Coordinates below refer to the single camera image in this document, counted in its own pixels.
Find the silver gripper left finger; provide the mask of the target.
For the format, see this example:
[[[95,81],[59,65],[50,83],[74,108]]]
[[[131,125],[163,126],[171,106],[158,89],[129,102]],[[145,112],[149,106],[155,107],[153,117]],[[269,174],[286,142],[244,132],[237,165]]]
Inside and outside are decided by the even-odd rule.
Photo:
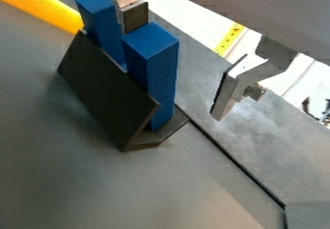
[[[123,34],[149,23],[149,3],[143,0],[114,0]]]

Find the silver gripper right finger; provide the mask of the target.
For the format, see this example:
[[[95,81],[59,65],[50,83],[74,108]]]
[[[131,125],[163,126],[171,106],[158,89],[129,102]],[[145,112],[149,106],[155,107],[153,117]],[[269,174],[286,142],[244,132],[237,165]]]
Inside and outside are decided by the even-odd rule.
[[[245,97],[261,99],[268,88],[260,84],[260,81],[286,72],[298,52],[264,36],[257,45],[256,55],[264,60],[261,64],[244,54],[222,75],[210,108],[211,117],[217,121],[223,119]]]

